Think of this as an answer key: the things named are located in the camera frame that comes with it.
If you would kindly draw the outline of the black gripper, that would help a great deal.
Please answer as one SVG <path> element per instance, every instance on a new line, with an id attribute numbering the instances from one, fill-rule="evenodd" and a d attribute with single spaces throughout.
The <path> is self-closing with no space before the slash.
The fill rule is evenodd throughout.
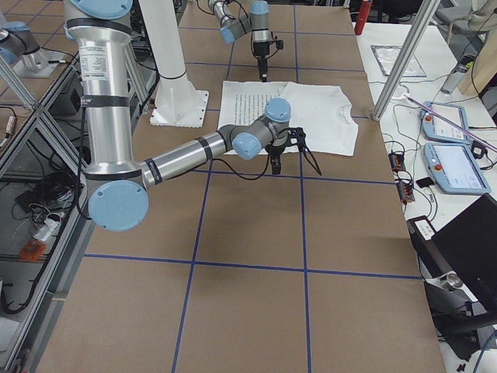
<path id="1" fill-rule="evenodd" d="M 267 152 L 271 159 L 272 174 L 281 173 L 280 155 L 287 147 L 291 146 L 290 132 L 284 131 L 279 137 L 267 146 Z"/>
<path id="2" fill-rule="evenodd" d="M 266 59 L 270 55 L 270 44 L 271 42 L 268 40 L 252 42 L 252 54 L 257 59 L 257 68 L 261 82 L 267 81 L 268 66 Z"/>

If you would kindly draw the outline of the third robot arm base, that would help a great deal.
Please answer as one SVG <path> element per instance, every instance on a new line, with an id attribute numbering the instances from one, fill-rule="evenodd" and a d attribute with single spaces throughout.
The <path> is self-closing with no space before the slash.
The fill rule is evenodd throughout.
<path id="1" fill-rule="evenodd" d="M 25 78 L 49 78 L 58 64 L 65 61 L 65 53 L 45 51 L 30 28 L 13 21 L 1 26 L 1 57 L 15 73 Z"/>

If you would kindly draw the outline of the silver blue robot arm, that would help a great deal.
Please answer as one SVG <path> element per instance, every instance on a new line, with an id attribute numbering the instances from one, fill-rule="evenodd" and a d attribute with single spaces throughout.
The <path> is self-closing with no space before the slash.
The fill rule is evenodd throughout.
<path id="1" fill-rule="evenodd" d="M 89 217 L 122 232 L 148 213 L 148 188 L 233 151 L 249 160 L 279 141 L 290 123 L 290 104 L 271 99 L 249 125 L 226 125 L 162 155 L 133 156 L 126 51 L 131 41 L 129 1 L 66 1 L 68 34 L 78 45 L 81 106 L 89 131 L 91 162 L 85 170 Z M 156 68 L 154 124 L 202 124 L 208 94 L 186 74 L 175 10 L 170 1 L 140 3 Z"/>
<path id="2" fill-rule="evenodd" d="M 220 23 L 220 34 L 226 44 L 233 44 L 246 34 L 251 35 L 252 55 L 257 60 L 259 79 L 267 81 L 270 45 L 275 42 L 269 31 L 269 6 L 266 1 L 254 1 L 250 13 L 235 16 L 228 7 L 229 1 L 208 1 L 209 10 Z"/>

